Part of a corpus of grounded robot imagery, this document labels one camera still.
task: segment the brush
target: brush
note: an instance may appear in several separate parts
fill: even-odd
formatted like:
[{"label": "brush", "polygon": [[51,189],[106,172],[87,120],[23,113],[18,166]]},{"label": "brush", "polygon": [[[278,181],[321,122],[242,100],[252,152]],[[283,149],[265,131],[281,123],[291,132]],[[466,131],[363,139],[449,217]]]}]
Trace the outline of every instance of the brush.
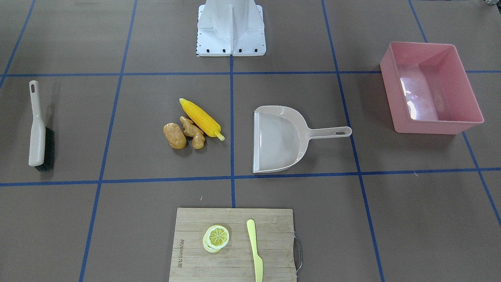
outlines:
[{"label": "brush", "polygon": [[45,127],[40,107],[38,81],[30,81],[30,96],[33,123],[30,137],[30,159],[28,164],[38,171],[48,171],[54,167],[54,131]]}]

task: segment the dustpan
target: dustpan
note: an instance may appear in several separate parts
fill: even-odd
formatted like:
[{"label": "dustpan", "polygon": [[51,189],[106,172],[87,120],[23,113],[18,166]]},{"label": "dustpan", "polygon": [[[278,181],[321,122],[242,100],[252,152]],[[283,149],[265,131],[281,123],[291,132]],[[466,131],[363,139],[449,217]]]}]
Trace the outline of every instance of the dustpan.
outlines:
[{"label": "dustpan", "polygon": [[348,126],[311,129],[303,116],[286,106],[261,106],[254,111],[253,173],[279,172],[305,155],[311,139],[349,137]]}]

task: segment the wooden cutting board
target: wooden cutting board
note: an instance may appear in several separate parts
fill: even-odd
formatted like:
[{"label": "wooden cutting board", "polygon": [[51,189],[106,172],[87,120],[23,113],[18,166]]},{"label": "wooden cutting board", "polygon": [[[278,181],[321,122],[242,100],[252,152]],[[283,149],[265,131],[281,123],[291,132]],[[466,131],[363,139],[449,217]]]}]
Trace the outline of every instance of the wooden cutting board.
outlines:
[{"label": "wooden cutting board", "polygon": [[[256,223],[263,282],[297,282],[294,221],[291,209],[177,209],[170,282],[255,282],[247,220]],[[216,253],[202,238],[215,224],[229,231],[228,244]]]}]

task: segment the blue tape line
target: blue tape line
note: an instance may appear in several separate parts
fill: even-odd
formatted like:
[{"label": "blue tape line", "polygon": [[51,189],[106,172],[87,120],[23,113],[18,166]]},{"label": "blue tape line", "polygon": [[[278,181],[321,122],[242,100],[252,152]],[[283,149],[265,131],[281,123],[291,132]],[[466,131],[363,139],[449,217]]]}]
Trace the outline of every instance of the blue tape line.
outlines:
[{"label": "blue tape line", "polygon": [[0,80],[0,88],[2,88],[2,85],[4,84],[5,78],[7,73],[9,72],[9,69],[11,68],[12,60],[14,59],[14,56],[16,55],[16,52],[19,47],[19,43],[21,42],[21,38],[23,38],[23,34],[25,33],[26,26],[28,25],[28,21],[30,21],[31,14],[33,12],[33,8],[35,7],[35,2],[37,0],[33,0],[32,4],[30,6],[30,10],[28,11],[28,15],[26,16],[25,23],[23,25],[23,28],[21,29],[21,32],[19,33],[18,40],[16,41],[16,44],[14,45],[14,49],[12,50],[11,57],[9,58],[9,61],[7,62],[7,66],[5,67],[4,75],[2,76],[2,79]]},{"label": "blue tape line", "polygon": [[235,175],[235,179],[254,179],[254,178],[295,178],[295,177],[326,177],[326,176],[355,176],[356,172],[339,173],[305,173],[305,174],[253,174],[253,175]]},{"label": "blue tape line", "polygon": [[501,168],[481,168],[480,171],[501,171]]},{"label": "blue tape line", "polygon": [[107,179],[101,183],[145,183],[145,182],[178,182],[178,181],[201,181],[201,180],[227,180],[231,176],[200,176],[200,177],[170,177],[170,178],[143,178],[143,179]]},{"label": "blue tape line", "polygon": [[416,18],[416,22],[417,22],[417,25],[419,26],[419,30],[421,31],[421,35],[423,36],[424,41],[426,43],[428,43],[428,39],[426,38],[426,35],[424,34],[423,27],[421,26],[421,23],[419,22],[416,10],[414,9],[414,5],[412,4],[412,0],[409,0],[409,5],[410,5],[410,8],[412,9],[412,13],[414,14],[414,17]]},{"label": "blue tape line", "polygon": [[0,183],[0,187],[97,184],[97,180]]},{"label": "blue tape line", "polygon": [[120,73],[27,73],[8,74],[7,77],[53,77],[53,76],[119,76]]},{"label": "blue tape line", "polygon": [[468,151],[470,152],[471,158],[473,159],[473,163],[475,164],[476,171],[478,172],[478,176],[480,177],[480,181],[482,181],[483,188],[485,190],[485,193],[487,194],[487,198],[489,199],[490,205],[492,206],[492,210],[494,211],[494,215],[496,216],[497,222],[498,222],[499,226],[501,227],[501,218],[499,217],[499,212],[497,211],[496,205],[494,204],[494,200],[492,199],[492,196],[490,195],[489,188],[487,187],[487,184],[485,183],[485,180],[483,179],[482,171],[480,170],[480,167],[478,166],[475,155],[473,154],[473,149],[471,148],[471,145],[468,141],[468,137],[466,136],[466,133],[464,131],[463,131],[463,138],[464,138],[464,141],[466,142],[466,146],[468,147]]},{"label": "blue tape line", "polygon": [[[266,74],[380,74],[381,71],[279,71],[279,72],[233,72],[233,75]],[[501,70],[467,70],[466,73],[501,73]],[[168,75],[229,75],[229,72],[124,72],[123,76],[168,76]],[[1,77],[65,77],[65,76],[120,76],[120,73],[21,73],[2,74]]]},{"label": "blue tape line", "polygon": [[[481,171],[501,171],[501,168],[480,168]],[[428,173],[458,173],[476,172],[477,169],[440,169],[440,170],[407,170],[407,171],[368,171],[360,172],[361,175],[400,175],[400,174],[428,174]],[[310,174],[252,174],[235,176],[200,176],[200,177],[170,177],[170,178],[142,178],[142,179],[107,179],[102,184],[113,183],[145,183],[145,182],[178,182],[178,181],[202,181],[202,180],[230,180],[230,179],[256,179],[256,178],[296,178],[296,177],[337,177],[356,176],[358,172],[338,173],[310,173]],[[0,183],[0,187],[16,186],[49,186],[49,185],[81,185],[97,184],[99,180],[83,181],[50,181],[50,182],[10,182]]]},{"label": "blue tape line", "polygon": [[101,172],[99,173],[99,182],[98,182],[97,189],[96,189],[96,196],[94,198],[94,206],[92,208],[91,221],[89,224],[89,233],[87,234],[87,242],[85,244],[84,257],[82,260],[82,268],[80,269],[79,282],[83,282],[84,276],[85,276],[85,267],[87,265],[87,258],[89,255],[89,249],[90,249],[90,244],[91,244],[91,240],[92,240],[92,232],[94,230],[94,222],[96,220],[97,207],[98,207],[98,203],[99,203],[99,195],[101,193],[101,184],[103,181],[104,169],[106,166],[106,158],[108,156],[108,148],[110,145],[111,132],[113,130],[113,123],[115,121],[115,113],[117,110],[118,96],[120,94],[120,88],[122,85],[122,78],[123,78],[123,73],[124,73],[124,69],[125,69],[125,62],[127,60],[127,52],[129,49],[130,37],[132,34],[132,27],[134,26],[134,17],[136,15],[136,8],[137,8],[137,0],[134,0],[134,7],[132,8],[132,16],[131,16],[131,20],[130,20],[129,32],[127,34],[127,41],[125,43],[124,56],[122,59],[122,66],[120,68],[120,76],[118,77],[117,91],[115,93],[115,100],[113,102],[113,110],[111,112],[110,125],[108,127],[108,135],[106,137],[106,145],[104,147],[103,161],[101,163]]},{"label": "blue tape line", "polygon": [[339,71],[340,74],[381,73],[381,71]]},{"label": "blue tape line", "polygon": [[501,70],[470,70],[466,73],[501,73]]},{"label": "blue tape line", "polygon": [[413,171],[373,171],[361,172],[362,175],[391,175],[391,174],[418,174],[418,173],[453,173],[475,172],[476,169],[441,169],[441,170],[413,170]]},{"label": "blue tape line", "polygon": [[92,206],[91,222],[89,225],[89,232],[87,232],[87,241],[85,242],[84,258],[82,259],[82,268],[80,269],[79,282],[84,281],[85,267],[87,266],[87,258],[89,257],[89,249],[91,246],[92,232],[94,231],[94,221],[96,219],[97,204],[99,202],[99,195],[101,194],[101,183],[99,182],[96,189],[96,196],[94,197],[94,205]]},{"label": "blue tape line", "polygon": [[233,55],[229,57],[229,100],[230,100],[230,165],[231,165],[231,207],[236,208],[235,198],[235,151],[234,151],[234,114],[233,114]]},{"label": "blue tape line", "polygon": [[229,72],[125,72],[125,76],[142,75],[228,75]]},{"label": "blue tape line", "polygon": [[[341,83],[341,75],[339,73],[338,62],[337,62],[337,59],[336,59],[336,51],[334,50],[334,42],[332,40],[332,34],[331,34],[330,26],[329,26],[329,20],[328,20],[328,17],[327,17],[327,10],[325,9],[325,2],[324,2],[324,0],[322,0],[322,9],[324,10],[325,25],[327,27],[327,34],[329,35],[329,42],[331,44],[332,58],[334,60],[334,66],[336,68],[336,75],[338,77],[339,91],[341,93],[341,99],[343,100],[343,108],[344,108],[344,111],[345,111],[346,123],[348,124],[349,127],[351,127],[350,117],[349,117],[349,114],[348,114],[348,107],[346,105],[346,99],[345,99],[345,96],[344,96],[343,84]],[[351,145],[352,145],[352,149],[353,149],[353,157],[355,158],[355,164],[357,166],[357,174],[358,174],[358,179],[359,179],[359,182],[360,182],[360,188],[362,190],[362,196],[364,198],[365,212],[367,214],[367,221],[369,223],[369,229],[370,229],[370,232],[371,232],[372,244],[374,246],[374,253],[376,255],[376,261],[377,261],[377,265],[378,265],[378,269],[379,269],[379,276],[381,278],[381,282],[384,282],[385,280],[384,280],[383,267],[382,267],[382,264],[381,264],[381,259],[379,257],[379,249],[378,249],[378,246],[377,246],[377,240],[376,240],[376,235],[375,235],[375,232],[374,232],[374,226],[372,224],[371,212],[370,212],[370,209],[369,209],[369,203],[367,201],[367,195],[365,193],[364,180],[362,178],[362,174],[361,174],[361,170],[360,170],[360,163],[358,161],[358,154],[357,154],[357,149],[356,149],[356,146],[355,146],[355,140],[353,138],[353,134],[350,136],[350,140],[351,140]]]},{"label": "blue tape line", "polygon": [[262,74],[335,74],[335,71],[240,71],[235,75],[262,75]]}]

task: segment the yellow corn cob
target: yellow corn cob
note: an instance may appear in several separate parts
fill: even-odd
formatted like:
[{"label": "yellow corn cob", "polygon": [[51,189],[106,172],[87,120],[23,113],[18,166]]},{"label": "yellow corn cob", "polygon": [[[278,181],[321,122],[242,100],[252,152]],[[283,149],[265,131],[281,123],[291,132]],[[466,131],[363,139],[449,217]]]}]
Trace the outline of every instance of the yellow corn cob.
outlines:
[{"label": "yellow corn cob", "polygon": [[184,112],[193,120],[193,122],[207,134],[209,137],[217,137],[224,141],[224,136],[221,134],[221,126],[210,115],[208,115],[199,106],[195,105],[186,99],[179,99],[179,103],[183,107]]}]

